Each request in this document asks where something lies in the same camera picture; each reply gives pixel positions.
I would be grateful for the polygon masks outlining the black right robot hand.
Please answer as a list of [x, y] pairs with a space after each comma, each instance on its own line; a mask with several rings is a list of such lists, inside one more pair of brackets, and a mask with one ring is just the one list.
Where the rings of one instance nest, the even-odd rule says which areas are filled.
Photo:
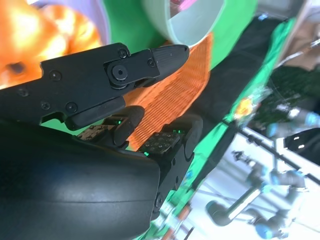
[[131, 240], [190, 167], [203, 120], [183, 115], [137, 151], [143, 119], [124, 95], [188, 60], [186, 45], [130, 53], [114, 43], [43, 61], [39, 79], [0, 92], [0, 237]]

